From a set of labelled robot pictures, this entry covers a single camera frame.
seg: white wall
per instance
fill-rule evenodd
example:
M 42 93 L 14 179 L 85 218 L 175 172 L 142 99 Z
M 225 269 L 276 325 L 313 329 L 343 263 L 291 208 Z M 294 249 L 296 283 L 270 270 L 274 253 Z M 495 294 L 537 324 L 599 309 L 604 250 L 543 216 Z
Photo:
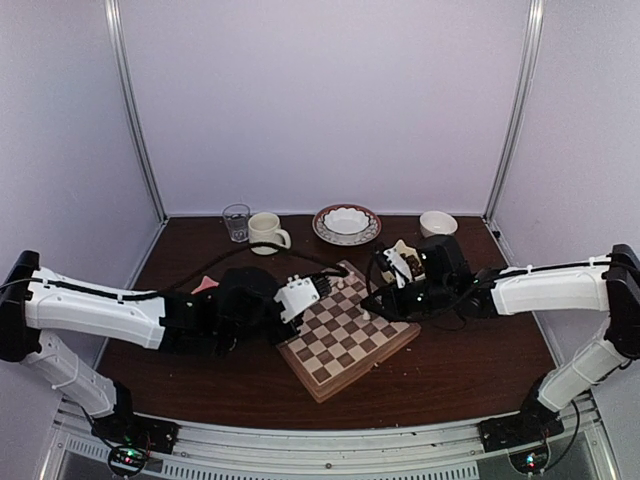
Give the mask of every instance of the white wall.
M 122 2 L 145 139 L 171 214 L 480 213 L 527 0 Z
M 533 90 L 497 222 L 516 259 L 640 251 L 640 3 L 547 2 Z M 570 358 L 603 320 L 547 314 Z M 595 389 L 623 478 L 640 478 L 640 368 Z
M 123 286 L 156 221 L 103 2 L 1 0 L 0 11 L 0 276 L 34 249 L 55 271 Z M 71 342 L 89 360 L 100 345 Z M 33 478 L 59 398 L 20 365 L 0 363 L 0 384 L 0 478 Z

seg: pink object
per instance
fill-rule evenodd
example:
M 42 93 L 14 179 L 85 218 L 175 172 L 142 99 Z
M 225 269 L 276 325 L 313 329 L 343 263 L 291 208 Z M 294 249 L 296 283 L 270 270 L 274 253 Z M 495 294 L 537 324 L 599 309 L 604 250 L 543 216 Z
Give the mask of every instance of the pink object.
M 217 287 L 218 285 L 219 283 L 216 282 L 215 280 L 211 280 L 209 277 L 204 276 L 202 277 L 202 282 L 200 282 L 200 285 L 198 285 L 198 287 L 191 293 L 198 293 L 207 288 Z

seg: decorated plate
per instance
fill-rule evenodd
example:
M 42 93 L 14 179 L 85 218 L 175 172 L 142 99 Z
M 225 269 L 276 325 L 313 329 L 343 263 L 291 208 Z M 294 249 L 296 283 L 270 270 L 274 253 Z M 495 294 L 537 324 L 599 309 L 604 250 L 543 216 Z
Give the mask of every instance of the decorated plate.
M 376 238 L 382 222 L 368 208 L 332 205 L 313 217 L 313 231 L 325 242 L 343 247 L 363 245 Z

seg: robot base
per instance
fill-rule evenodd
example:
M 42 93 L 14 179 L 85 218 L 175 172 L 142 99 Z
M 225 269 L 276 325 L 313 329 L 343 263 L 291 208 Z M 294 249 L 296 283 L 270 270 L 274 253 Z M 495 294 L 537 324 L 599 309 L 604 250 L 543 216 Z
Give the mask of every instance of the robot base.
M 540 442 L 564 432 L 564 426 L 557 418 L 542 423 L 536 417 L 523 413 L 490 418 L 480 422 L 478 429 L 485 452 Z
M 116 445 L 124 444 L 141 450 L 148 448 L 152 452 L 173 453 L 173 446 L 178 436 L 179 427 L 177 424 L 166 420 L 135 415 L 133 426 L 134 428 L 128 429 L 126 434 L 123 434 L 120 428 L 110 429 L 103 426 L 98 427 L 100 430 L 98 433 L 94 426 L 91 429 L 91 434 L 96 437 L 102 437 Z

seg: mug handle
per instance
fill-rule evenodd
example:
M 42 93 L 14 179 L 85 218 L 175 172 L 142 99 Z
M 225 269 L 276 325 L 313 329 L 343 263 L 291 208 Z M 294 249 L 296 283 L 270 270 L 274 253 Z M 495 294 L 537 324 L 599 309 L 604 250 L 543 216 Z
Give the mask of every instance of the mug handle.
M 280 245 L 282 245 L 284 248 L 291 248 L 291 235 L 289 235 L 289 232 L 279 228 L 275 233 L 276 235 L 282 237 L 282 243 L 279 243 Z

